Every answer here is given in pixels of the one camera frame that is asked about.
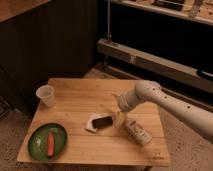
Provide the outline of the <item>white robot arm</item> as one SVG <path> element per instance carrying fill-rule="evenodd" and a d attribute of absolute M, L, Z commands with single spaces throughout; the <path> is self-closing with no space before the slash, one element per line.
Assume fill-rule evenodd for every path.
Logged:
<path fill-rule="evenodd" d="M 149 80 L 138 81 L 134 88 L 120 94 L 117 104 L 122 112 L 129 112 L 137 105 L 152 102 L 213 143 L 213 113 L 162 91 L 159 83 Z"/>

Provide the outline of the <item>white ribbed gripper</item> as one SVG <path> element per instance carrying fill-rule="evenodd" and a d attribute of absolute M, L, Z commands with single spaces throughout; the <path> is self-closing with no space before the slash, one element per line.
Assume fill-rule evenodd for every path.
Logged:
<path fill-rule="evenodd" d="M 128 91 L 117 98 L 117 103 L 122 112 L 117 111 L 114 114 L 114 123 L 117 127 L 120 127 L 127 118 L 126 112 L 133 110 L 140 103 L 140 99 L 134 91 Z"/>

